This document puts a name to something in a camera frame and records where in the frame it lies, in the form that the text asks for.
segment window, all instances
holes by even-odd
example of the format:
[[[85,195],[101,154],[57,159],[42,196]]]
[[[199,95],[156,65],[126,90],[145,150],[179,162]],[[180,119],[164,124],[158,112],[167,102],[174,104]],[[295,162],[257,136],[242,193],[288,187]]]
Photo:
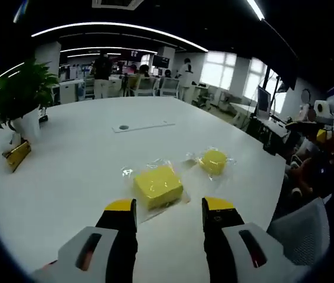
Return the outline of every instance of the window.
[[[247,82],[244,88],[243,95],[251,100],[257,101],[257,86],[263,86],[264,77],[267,72],[267,66],[256,58],[252,58],[250,69],[248,71]],[[271,94],[271,99],[274,93],[274,88],[276,87],[277,74],[271,70],[270,78],[268,79],[266,90]],[[273,101],[272,110],[276,108],[277,113],[281,113],[285,101],[286,93],[276,93]]]
[[[200,82],[230,88],[237,56],[232,53],[208,52],[205,56]]]
[[[150,54],[146,54],[144,56],[141,57],[141,65],[149,65],[150,62]]]

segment desk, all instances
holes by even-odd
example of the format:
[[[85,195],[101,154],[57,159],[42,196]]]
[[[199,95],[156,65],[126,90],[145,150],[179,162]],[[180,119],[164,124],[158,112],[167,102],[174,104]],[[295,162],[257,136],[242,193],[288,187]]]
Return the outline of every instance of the desk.
[[[198,85],[191,85],[184,94],[184,101],[191,104],[192,101],[196,101],[198,96],[200,95],[201,90],[208,90],[208,87],[201,87]]]
[[[123,166],[157,158],[177,162],[208,146],[237,161],[223,197],[246,222],[266,230],[272,219],[284,159],[271,156],[259,141],[206,111],[170,97],[119,97],[54,106],[47,113],[39,142],[13,174],[1,156],[12,131],[0,129],[0,239],[26,272],[55,260],[63,244],[96,224],[106,205],[129,196],[120,173]],[[112,130],[150,119],[175,125]],[[190,171],[186,179],[192,179]],[[215,192],[202,185],[185,187],[190,203],[138,226],[133,282],[209,282],[201,198]]]
[[[237,115],[233,118],[232,124],[241,130],[245,130],[250,122],[250,115],[255,111],[255,107],[238,103],[230,104],[237,111]]]
[[[108,87],[109,97],[120,96],[119,91],[121,90],[122,80],[116,77],[109,77],[111,84]],[[77,99],[77,85],[83,84],[84,79],[62,81],[59,85],[55,87],[60,87],[60,101],[61,104],[71,103],[78,101]]]
[[[284,138],[287,136],[288,131],[285,129],[285,125],[283,125],[282,123],[274,123],[271,120],[265,120],[265,119],[258,119],[258,120],[279,137]]]

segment ceiling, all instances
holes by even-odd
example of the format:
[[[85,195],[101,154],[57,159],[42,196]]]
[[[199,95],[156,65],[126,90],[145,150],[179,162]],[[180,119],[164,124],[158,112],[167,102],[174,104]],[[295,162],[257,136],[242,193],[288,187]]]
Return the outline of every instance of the ceiling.
[[[32,55],[36,46],[55,40],[61,42],[63,50],[119,46],[157,51],[170,44],[167,46],[178,52],[203,52],[165,35],[129,27],[72,27],[31,37],[36,32],[65,24],[120,22],[164,31],[208,50],[257,57],[290,85],[301,76],[323,91],[331,88],[334,85],[334,1],[256,2],[268,23],[258,20],[246,0],[144,0],[134,11],[92,8],[92,0],[29,0],[25,15],[14,24],[12,20],[22,1],[3,1],[0,71]]]

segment yellow round sponge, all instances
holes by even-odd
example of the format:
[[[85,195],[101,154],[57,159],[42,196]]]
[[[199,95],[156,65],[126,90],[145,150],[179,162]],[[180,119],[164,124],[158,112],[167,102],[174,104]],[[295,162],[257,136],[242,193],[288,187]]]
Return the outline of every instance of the yellow round sponge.
[[[218,150],[207,151],[200,160],[201,167],[211,175],[220,175],[226,166],[227,156]]]

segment plastic packaging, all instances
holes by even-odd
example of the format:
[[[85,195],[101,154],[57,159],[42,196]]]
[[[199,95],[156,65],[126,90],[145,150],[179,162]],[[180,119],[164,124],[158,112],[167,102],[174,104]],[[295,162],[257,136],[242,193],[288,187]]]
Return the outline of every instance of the plastic packaging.
[[[231,168],[237,164],[226,152],[214,147],[209,147],[198,154],[188,153],[187,157],[194,160],[210,180],[227,179],[231,174]]]
[[[176,168],[167,160],[157,159],[144,168],[123,167],[130,197],[137,200],[137,221],[142,223],[177,203],[190,198]]]

